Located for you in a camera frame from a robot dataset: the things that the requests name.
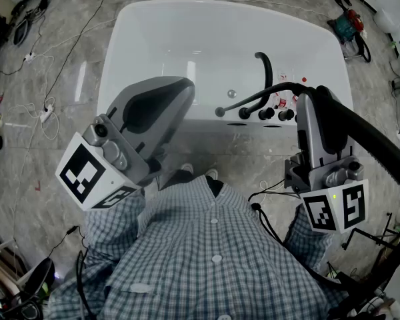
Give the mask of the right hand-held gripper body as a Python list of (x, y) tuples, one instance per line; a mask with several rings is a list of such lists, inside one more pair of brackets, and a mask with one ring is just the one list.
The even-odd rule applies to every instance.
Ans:
[(300, 152), (285, 162), (285, 187), (300, 197), (313, 231), (345, 233), (367, 219), (368, 181), (354, 156), (354, 140), (319, 97), (338, 99), (324, 86), (297, 100)]

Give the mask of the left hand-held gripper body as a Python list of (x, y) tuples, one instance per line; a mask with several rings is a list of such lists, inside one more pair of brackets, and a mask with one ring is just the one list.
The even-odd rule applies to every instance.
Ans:
[(195, 97), (188, 78), (154, 77), (124, 88), (69, 142), (55, 176), (84, 211), (108, 209), (161, 173), (165, 147)]

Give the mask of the person's left forearm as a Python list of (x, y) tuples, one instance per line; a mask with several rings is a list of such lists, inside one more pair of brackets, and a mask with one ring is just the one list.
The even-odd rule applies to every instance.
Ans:
[(86, 213), (86, 266), (114, 266), (120, 261), (137, 238), (137, 218), (145, 204), (145, 191), (139, 189), (109, 209)]

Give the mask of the person's right forearm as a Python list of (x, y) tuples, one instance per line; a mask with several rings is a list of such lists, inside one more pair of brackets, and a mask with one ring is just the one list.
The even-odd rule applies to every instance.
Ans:
[(319, 272), (333, 237), (331, 233), (313, 231), (307, 212), (300, 204), (295, 210), (283, 244), (302, 264)]

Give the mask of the white bathtub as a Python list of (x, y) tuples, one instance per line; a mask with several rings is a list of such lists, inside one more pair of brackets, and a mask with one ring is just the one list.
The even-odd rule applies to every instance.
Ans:
[[(101, 77), (97, 113), (103, 114), (127, 86), (159, 76), (186, 77), (195, 98), (184, 132), (294, 134), (294, 120), (240, 119), (233, 104), (264, 88), (265, 70), (256, 52), (266, 54), (273, 82), (329, 88), (346, 107), (353, 99), (337, 38), (307, 21), (240, 3), (212, 0), (154, 0), (132, 3), (118, 14)], [(228, 90), (237, 96), (231, 99)]]

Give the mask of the pile of clear plastic bottles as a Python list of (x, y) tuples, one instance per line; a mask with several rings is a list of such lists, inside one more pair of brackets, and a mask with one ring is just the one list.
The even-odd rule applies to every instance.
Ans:
[[(286, 83), (292, 80), (292, 76), (290, 74), (280, 72), (277, 74), (277, 83)], [(276, 92), (273, 95), (273, 108), (274, 109), (291, 109), (293, 111), (296, 110), (298, 97), (293, 94), (292, 90), (286, 89), (279, 92)]]

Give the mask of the person's black trousers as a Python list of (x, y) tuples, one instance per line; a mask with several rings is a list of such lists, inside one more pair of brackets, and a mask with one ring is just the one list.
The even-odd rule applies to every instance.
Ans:
[[(195, 178), (197, 178), (197, 176), (195, 176), (194, 174), (190, 174), (187, 171), (182, 171), (180, 169), (176, 170), (173, 176), (166, 182), (166, 184), (164, 184), (164, 186), (162, 186), (161, 191), (174, 185), (189, 183)], [(220, 180), (213, 180), (212, 178), (206, 176), (205, 178), (207, 180), (207, 185), (209, 186), (209, 189), (211, 190), (213, 195), (215, 197), (218, 196), (224, 186), (224, 183)]]

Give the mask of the black curved faucet spout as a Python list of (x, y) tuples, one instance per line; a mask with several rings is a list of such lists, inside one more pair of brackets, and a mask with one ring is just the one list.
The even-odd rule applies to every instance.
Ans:
[[(268, 89), (273, 86), (273, 69), (271, 62), (268, 56), (263, 52), (256, 52), (255, 57), (262, 60), (265, 70), (264, 89)], [(264, 106), (266, 106), (268, 100), (269, 100), (269, 95), (263, 95), (259, 100), (259, 102), (257, 102), (253, 106), (240, 108), (239, 117), (243, 120), (248, 119), (253, 112), (258, 111), (262, 109)]]

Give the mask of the green and red machine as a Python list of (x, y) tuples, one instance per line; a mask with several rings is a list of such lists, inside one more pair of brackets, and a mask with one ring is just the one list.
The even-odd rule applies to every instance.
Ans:
[(361, 16), (353, 9), (345, 10), (338, 18), (328, 20), (327, 24), (341, 44), (354, 40), (357, 34), (360, 35), (364, 31)]

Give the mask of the person's checked shirt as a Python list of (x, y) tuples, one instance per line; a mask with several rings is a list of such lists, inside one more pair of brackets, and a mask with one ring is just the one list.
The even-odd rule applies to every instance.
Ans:
[(246, 198), (200, 176), (145, 200), (135, 242), (52, 292), (45, 318), (323, 320), (346, 293), (319, 283)]

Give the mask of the black metal rack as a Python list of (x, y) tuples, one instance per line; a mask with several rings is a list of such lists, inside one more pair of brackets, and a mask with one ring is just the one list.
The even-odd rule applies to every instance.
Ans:
[(346, 277), (346, 282), (348, 282), (348, 298), (340, 302), (339, 306), (334, 309), (335, 314), (333, 318), (340, 318), (343, 315), (348, 314), (352, 309), (363, 305), (366, 302), (368, 296), (372, 296), (375, 290), (380, 287), (384, 282), (388, 281), (395, 270), (400, 266), (400, 233), (399, 242), (397, 245), (386, 242), (382, 240), (382, 236), (377, 237), (369, 234), (358, 228), (354, 228), (349, 234), (348, 240), (342, 244), (342, 248), (346, 250), (351, 242), (351, 239), (355, 233), (358, 233), (366, 238), (373, 240), (374, 242), (383, 245), (386, 248), (390, 248), (389, 256), (386, 258), (382, 264), (374, 268), (369, 277), (361, 283), (356, 281), (348, 282), (348, 277)]

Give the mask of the black chair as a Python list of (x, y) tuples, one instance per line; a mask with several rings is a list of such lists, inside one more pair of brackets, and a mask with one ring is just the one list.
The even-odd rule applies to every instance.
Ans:
[(43, 320), (43, 303), (48, 300), (55, 281), (55, 265), (46, 258), (34, 268), (22, 290), (11, 300), (2, 320)]

